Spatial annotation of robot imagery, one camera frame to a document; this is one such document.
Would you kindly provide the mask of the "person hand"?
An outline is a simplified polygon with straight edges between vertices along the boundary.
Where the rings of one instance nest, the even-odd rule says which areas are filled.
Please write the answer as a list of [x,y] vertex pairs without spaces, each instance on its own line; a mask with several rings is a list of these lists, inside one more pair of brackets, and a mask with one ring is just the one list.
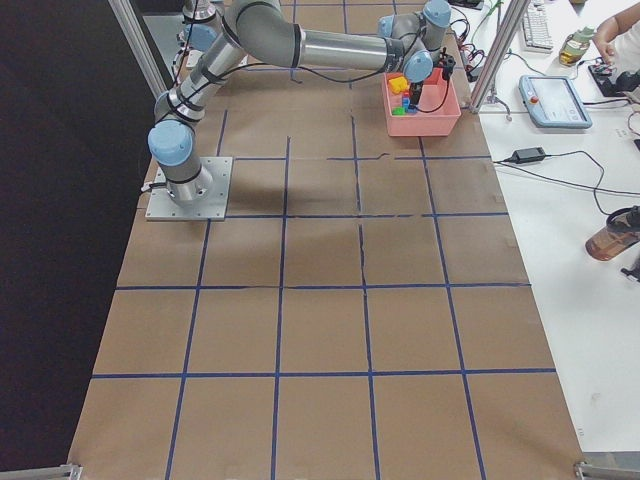
[[596,35],[593,39],[593,43],[596,46],[602,60],[607,64],[611,64],[614,61],[615,57],[615,49],[612,40],[600,35]]

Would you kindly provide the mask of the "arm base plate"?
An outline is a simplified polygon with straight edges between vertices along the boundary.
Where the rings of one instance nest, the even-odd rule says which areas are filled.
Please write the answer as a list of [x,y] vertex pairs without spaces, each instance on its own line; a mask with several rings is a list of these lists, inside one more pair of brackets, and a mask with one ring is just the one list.
[[189,183],[169,182],[160,167],[148,200],[149,221],[224,221],[229,201],[233,157],[201,157],[199,175]]

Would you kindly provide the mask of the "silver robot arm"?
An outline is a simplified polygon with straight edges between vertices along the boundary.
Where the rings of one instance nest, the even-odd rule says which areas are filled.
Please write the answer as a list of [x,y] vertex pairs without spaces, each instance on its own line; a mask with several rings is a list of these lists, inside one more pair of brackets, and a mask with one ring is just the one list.
[[221,33],[223,1],[186,0],[183,7],[183,27],[177,39],[180,46],[175,64],[186,57],[188,69],[193,68],[200,56],[208,50]]
[[353,70],[360,79],[400,73],[422,84],[443,54],[451,8],[428,1],[421,10],[379,19],[374,36],[310,30],[285,18],[277,1],[234,1],[219,15],[214,39],[191,73],[156,101],[148,146],[163,174],[170,204],[200,205],[214,196],[217,177],[195,152],[195,127],[206,103],[250,57],[255,66],[288,70]]

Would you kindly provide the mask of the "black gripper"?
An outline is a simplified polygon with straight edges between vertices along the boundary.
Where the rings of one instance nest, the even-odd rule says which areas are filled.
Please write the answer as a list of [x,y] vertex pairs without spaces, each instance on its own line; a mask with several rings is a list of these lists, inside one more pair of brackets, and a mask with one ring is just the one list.
[[409,85],[409,98],[410,98],[410,110],[416,111],[421,109],[421,95],[423,90],[424,82],[411,82]]

